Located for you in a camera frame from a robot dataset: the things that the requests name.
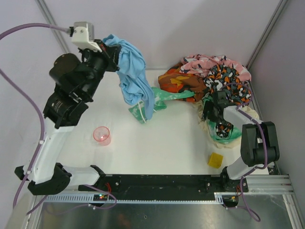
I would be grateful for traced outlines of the black orange white camouflage cloth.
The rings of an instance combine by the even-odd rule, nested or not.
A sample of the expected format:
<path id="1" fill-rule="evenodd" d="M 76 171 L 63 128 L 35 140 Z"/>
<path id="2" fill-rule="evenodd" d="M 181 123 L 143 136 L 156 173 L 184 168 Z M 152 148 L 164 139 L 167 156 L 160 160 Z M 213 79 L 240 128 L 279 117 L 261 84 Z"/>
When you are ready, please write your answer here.
<path id="1" fill-rule="evenodd" d="M 216 74 L 211 74 L 209 75 L 209 77 L 203 79 L 205 85 L 209 89 L 208 98 L 203 99 L 204 102 L 211 101 L 212 94 L 217 91 L 226 92 L 227 98 L 230 103 L 229 105 L 245 106 L 250 102 L 252 98 L 252 93 L 248 88 L 249 81 L 244 81 L 240 83 L 227 83 L 221 77 L 215 79 L 215 76 Z M 229 137 L 229 134 L 233 130 L 233 128 L 233 125 L 227 121 L 224 121 L 222 123 L 215 123 L 216 135 L 220 138 Z"/>

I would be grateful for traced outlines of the light blue cloth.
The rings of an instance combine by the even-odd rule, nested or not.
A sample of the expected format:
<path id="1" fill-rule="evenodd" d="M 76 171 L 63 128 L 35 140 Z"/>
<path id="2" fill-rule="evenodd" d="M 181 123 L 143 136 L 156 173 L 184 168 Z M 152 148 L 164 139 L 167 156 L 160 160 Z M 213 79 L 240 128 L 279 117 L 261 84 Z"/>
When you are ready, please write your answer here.
<path id="1" fill-rule="evenodd" d="M 119 54 L 119 71 L 116 73 L 120 79 L 120 88 L 123 99 L 128 105 L 136 105 L 140 101 L 144 102 L 147 118 L 151 119 L 153 114 L 150 109 L 155 103 L 154 92 L 146 79 L 146 62 L 140 50 L 124 39 L 120 39 L 114 34 L 102 40 L 107 45 L 119 44 L 121 51 Z"/>

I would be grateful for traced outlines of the green white cloth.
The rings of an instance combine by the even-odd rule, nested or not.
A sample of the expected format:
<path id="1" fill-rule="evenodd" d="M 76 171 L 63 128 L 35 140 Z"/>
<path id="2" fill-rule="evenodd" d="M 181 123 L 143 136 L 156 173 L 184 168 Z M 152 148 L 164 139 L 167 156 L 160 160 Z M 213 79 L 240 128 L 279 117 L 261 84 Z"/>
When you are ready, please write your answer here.
<path id="1" fill-rule="evenodd" d="M 152 114 L 166 109 L 167 105 L 165 104 L 165 101 L 171 101 L 171 100 L 186 101 L 186 99 L 193 99 L 193 97 L 195 96 L 195 93 L 189 90 L 185 90 L 180 93 L 167 92 L 157 87 L 152 87 L 152 90 L 155 96 L 155 103 L 153 105 L 153 108 L 150 109 L 150 111 L 152 111 Z M 128 110 L 140 124 L 145 124 L 148 122 L 149 118 L 147 118 L 145 105 L 143 101 L 137 103 Z"/>

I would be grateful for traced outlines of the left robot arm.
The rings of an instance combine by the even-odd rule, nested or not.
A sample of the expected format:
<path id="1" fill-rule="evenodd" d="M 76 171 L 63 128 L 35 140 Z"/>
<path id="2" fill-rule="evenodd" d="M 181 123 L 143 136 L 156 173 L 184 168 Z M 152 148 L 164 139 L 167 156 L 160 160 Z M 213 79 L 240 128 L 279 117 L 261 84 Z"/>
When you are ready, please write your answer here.
<path id="1" fill-rule="evenodd" d="M 43 109 L 42 129 L 44 140 L 31 166 L 15 168 L 19 179 L 26 179 L 28 190 L 35 196 L 59 194 L 68 187 L 77 186 L 89 191 L 97 186 L 105 174 L 96 165 L 68 167 L 57 161 L 62 147 L 93 102 L 93 96 L 105 72 L 119 70 L 121 45 L 107 45 L 96 40 L 101 51 L 79 49 L 81 59 L 72 53 L 59 56 L 49 71 L 55 81 L 53 94 Z"/>

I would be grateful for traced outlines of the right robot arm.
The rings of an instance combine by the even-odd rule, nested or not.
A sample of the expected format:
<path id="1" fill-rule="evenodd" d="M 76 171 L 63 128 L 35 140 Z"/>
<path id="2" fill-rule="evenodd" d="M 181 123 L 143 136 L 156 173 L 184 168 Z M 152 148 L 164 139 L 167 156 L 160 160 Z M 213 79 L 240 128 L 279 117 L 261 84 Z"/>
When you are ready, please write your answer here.
<path id="1" fill-rule="evenodd" d="M 217 123 L 229 122 L 241 131 L 241 156 L 224 167 L 219 177 L 206 182 L 208 191 L 234 192 L 241 178 L 255 170 L 265 169 L 279 160 L 280 151 L 273 122 L 255 119 L 231 103 L 224 90 L 213 93 L 213 100 L 204 104 L 203 117 Z"/>

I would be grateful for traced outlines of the cream beige cloth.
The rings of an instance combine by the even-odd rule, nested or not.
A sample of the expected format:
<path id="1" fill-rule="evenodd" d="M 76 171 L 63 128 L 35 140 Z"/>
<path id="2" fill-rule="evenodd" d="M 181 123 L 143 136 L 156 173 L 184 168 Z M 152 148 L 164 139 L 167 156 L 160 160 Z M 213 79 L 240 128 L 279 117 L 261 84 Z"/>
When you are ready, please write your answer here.
<path id="1" fill-rule="evenodd" d="M 237 128 L 233 128 L 229 137 L 220 138 L 216 135 L 215 123 L 209 120 L 203 120 L 203 102 L 199 101 L 193 104 L 194 109 L 197 112 L 197 119 L 200 128 L 203 132 L 207 133 L 208 140 L 213 143 L 217 148 L 234 148 L 241 143 L 241 131 Z"/>

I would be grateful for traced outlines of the pink patterned cloth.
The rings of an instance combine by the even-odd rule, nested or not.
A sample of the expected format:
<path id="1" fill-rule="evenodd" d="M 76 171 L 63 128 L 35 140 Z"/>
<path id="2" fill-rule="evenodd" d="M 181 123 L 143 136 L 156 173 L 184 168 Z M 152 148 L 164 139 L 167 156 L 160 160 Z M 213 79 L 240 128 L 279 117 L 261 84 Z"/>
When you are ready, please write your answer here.
<path id="1" fill-rule="evenodd" d="M 215 79 L 221 77 L 227 83 L 240 83 L 250 81 L 252 78 L 250 72 L 240 62 L 233 61 L 225 55 L 194 54 L 182 58 L 181 63 L 180 73 L 195 74 L 204 78 L 216 74 Z"/>

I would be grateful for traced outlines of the brown orange patterned cloth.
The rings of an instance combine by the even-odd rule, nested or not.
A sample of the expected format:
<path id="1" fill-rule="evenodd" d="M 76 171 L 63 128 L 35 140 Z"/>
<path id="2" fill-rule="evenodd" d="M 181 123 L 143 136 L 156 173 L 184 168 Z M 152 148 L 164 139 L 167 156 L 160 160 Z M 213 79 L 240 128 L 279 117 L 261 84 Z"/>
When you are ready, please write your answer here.
<path id="1" fill-rule="evenodd" d="M 170 93 L 193 92 L 193 96 L 179 100 L 196 103 L 209 92 L 209 89 L 202 77 L 191 73 L 180 73 L 181 66 L 182 63 L 179 62 L 160 75 L 158 77 L 159 86 L 162 90 Z"/>

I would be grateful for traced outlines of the yellow sponge block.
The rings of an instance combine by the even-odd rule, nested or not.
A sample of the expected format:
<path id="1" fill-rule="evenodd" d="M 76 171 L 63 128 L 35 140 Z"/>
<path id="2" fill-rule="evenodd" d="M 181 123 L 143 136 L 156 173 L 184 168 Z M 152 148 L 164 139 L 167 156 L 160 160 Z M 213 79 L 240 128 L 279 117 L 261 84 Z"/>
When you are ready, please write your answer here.
<path id="1" fill-rule="evenodd" d="M 208 165 L 213 168 L 220 168 L 222 166 L 223 158 L 223 155 L 212 152 L 208 160 Z"/>

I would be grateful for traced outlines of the pink transparent plastic cup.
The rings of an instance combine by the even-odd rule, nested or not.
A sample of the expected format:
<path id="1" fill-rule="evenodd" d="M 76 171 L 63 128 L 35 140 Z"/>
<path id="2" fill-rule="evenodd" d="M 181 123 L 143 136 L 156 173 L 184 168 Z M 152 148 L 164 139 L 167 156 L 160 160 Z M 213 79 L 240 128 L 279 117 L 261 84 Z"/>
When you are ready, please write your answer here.
<path id="1" fill-rule="evenodd" d="M 111 134 L 109 128 L 105 126 L 97 127 L 93 132 L 93 139 L 102 146 L 107 146 L 111 143 Z"/>

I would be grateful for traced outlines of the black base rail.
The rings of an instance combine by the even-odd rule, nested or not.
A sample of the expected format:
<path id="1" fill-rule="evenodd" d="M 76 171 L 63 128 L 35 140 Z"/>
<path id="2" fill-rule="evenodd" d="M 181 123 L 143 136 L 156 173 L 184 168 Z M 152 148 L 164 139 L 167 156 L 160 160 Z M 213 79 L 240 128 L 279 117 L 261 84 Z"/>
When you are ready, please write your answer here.
<path id="1" fill-rule="evenodd" d="M 248 192 L 247 181 L 230 180 L 226 175 L 103 175 L 93 185 L 111 188 L 118 199 L 161 198 L 165 200 L 197 199 L 216 192 L 236 193 L 238 187 Z"/>

